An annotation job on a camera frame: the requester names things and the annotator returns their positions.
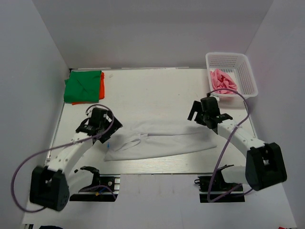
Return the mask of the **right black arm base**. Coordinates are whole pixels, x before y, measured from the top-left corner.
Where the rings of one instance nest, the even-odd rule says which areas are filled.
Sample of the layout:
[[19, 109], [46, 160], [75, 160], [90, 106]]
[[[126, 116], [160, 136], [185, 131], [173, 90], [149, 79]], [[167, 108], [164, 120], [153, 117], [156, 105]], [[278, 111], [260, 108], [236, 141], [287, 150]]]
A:
[[[207, 199], [208, 187], [211, 177], [212, 176], [204, 175], [204, 176], [199, 176], [197, 179], [194, 180], [194, 184], [197, 185], [199, 188], [200, 203], [208, 203], [208, 199]], [[222, 178], [215, 178], [211, 188], [210, 199], [214, 199], [219, 195], [224, 194], [225, 192], [231, 190], [235, 186], [237, 186], [236, 183], [225, 183]], [[216, 203], [241, 203], [241, 202], [245, 202], [244, 190], [242, 186], [238, 187], [230, 194], [216, 201]]]

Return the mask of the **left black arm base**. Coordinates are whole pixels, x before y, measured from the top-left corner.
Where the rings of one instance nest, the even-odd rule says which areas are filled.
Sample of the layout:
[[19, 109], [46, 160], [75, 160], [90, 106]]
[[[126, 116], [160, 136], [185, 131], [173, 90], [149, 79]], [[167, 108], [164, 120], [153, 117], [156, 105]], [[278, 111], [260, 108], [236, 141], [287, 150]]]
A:
[[100, 175], [99, 181], [70, 197], [70, 202], [115, 202], [120, 190], [120, 175]]

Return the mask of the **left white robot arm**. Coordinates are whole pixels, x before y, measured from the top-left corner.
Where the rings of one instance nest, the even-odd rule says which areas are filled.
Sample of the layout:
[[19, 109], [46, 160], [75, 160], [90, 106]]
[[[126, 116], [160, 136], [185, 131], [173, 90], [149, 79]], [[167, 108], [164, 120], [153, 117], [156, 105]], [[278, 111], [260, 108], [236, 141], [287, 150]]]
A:
[[101, 184], [99, 170], [91, 166], [75, 168], [96, 141], [107, 142], [122, 124], [116, 117], [103, 114], [81, 122], [71, 143], [44, 167], [37, 166], [31, 175], [30, 202], [62, 211], [70, 197], [79, 191], [91, 191]]

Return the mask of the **white t shirt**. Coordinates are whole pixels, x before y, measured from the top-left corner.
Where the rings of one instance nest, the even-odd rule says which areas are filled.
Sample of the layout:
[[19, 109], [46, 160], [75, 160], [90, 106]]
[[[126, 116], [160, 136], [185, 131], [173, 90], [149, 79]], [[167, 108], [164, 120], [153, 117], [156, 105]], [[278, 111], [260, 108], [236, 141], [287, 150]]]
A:
[[123, 124], [110, 140], [105, 161], [176, 156], [217, 147], [213, 133], [187, 120], [144, 120]]

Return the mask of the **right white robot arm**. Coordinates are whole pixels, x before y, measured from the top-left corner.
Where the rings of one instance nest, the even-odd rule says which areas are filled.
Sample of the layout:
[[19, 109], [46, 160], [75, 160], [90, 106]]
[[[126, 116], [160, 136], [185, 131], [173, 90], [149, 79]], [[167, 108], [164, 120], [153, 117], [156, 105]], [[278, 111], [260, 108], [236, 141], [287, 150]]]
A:
[[266, 143], [253, 137], [228, 114], [221, 114], [214, 97], [194, 101], [188, 120], [208, 127], [225, 138], [246, 158], [245, 166], [217, 169], [215, 184], [227, 190], [232, 183], [248, 184], [253, 190], [283, 183], [287, 180], [282, 151], [277, 143]]

